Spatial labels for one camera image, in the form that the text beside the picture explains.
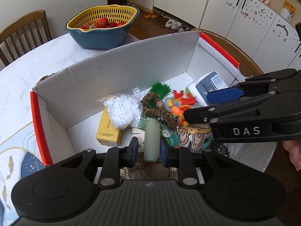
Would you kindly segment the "person's right hand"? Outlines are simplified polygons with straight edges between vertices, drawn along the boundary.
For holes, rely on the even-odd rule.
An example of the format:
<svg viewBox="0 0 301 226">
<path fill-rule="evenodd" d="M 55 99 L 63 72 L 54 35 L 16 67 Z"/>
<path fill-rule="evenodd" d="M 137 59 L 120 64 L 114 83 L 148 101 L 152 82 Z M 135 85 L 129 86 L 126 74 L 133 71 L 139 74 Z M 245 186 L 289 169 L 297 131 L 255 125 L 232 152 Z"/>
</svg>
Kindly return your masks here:
<svg viewBox="0 0 301 226">
<path fill-rule="evenodd" d="M 289 158 L 297 171 L 301 169 L 301 142 L 300 139 L 283 141 L 283 147 L 289 152 Z"/>
</svg>

